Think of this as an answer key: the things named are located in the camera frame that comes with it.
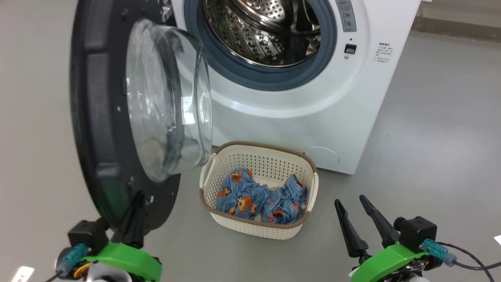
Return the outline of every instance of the gray floor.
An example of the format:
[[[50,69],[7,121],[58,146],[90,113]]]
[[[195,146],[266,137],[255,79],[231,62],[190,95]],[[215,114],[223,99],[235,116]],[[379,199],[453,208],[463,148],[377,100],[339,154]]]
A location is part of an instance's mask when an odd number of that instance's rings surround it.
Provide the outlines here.
[[[0,280],[21,265],[30,281],[52,275],[66,232],[97,213],[73,143],[68,57],[74,1],[0,0]],[[358,195],[393,221],[423,216],[438,239],[484,263],[501,260],[501,46],[412,34],[356,175],[320,171],[313,213],[289,241],[217,225],[198,197],[198,174],[184,174],[172,216],[146,237],[163,281],[348,281],[333,202],[379,252],[380,238]],[[460,261],[471,259],[455,252]],[[492,271],[501,280],[501,269]],[[487,281],[458,267],[431,281]]]

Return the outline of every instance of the stainless steel drum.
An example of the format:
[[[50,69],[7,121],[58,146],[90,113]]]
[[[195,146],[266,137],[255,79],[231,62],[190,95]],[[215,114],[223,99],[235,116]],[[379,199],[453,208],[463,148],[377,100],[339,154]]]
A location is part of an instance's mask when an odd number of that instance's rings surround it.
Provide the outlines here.
[[[289,67],[320,48],[320,26],[306,0],[203,0],[203,7],[217,38],[251,64]]]

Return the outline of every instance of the teal connector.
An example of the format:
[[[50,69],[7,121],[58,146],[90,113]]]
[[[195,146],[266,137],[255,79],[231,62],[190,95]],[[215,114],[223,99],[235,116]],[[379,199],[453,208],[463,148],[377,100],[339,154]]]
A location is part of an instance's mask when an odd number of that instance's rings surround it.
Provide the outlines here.
[[[56,267],[56,273],[59,276],[66,276],[70,273],[71,269],[79,263],[87,255],[87,247],[84,244],[78,244],[71,251],[63,257]]]
[[[449,253],[449,250],[444,246],[431,239],[426,239],[422,245],[423,247],[421,249],[425,252],[438,257],[449,267],[454,266],[454,261],[457,260],[457,257],[454,254]]]

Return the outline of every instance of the plastic basket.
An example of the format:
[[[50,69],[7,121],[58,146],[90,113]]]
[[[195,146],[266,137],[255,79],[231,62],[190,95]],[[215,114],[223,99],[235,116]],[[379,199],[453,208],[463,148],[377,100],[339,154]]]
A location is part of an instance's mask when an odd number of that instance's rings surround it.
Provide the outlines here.
[[[232,216],[216,210],[216,198],[223,181],[238,168],[252,170],[256,182],[277,186],[294,173],[309,193],[304,215],[293,224],[271,224]],[[294,237],[310,216],[318,190],[317,168],[304,154],[249,142],[231,142],[219,147],[202,168],[200,199],[220,225],[249,235],[286,240]]]

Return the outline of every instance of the blue clothing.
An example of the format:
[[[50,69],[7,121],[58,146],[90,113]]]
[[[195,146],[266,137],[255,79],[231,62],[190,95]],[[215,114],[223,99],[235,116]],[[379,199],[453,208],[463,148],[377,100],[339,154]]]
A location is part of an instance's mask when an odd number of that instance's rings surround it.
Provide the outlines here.
[[[241,218],[254,219],[268,199],[268,186],[261,186],[246,169],[234,170],[224,181],[216,209]]]
[[[231,215],[254,219],[262,214],[263,221],[277,224],[296,222],[308,195],[296,175],[290,175],[284,187],[259,185],[247,169],[234,170],[224,181],[216,200],[216,209]]]
[[[284,187],[270,191],[270,201],[263,209],[263,222],[291,224],[303,215],[303,205],[308,195],[308,188],[303,187],[296,175],[290,175]]]

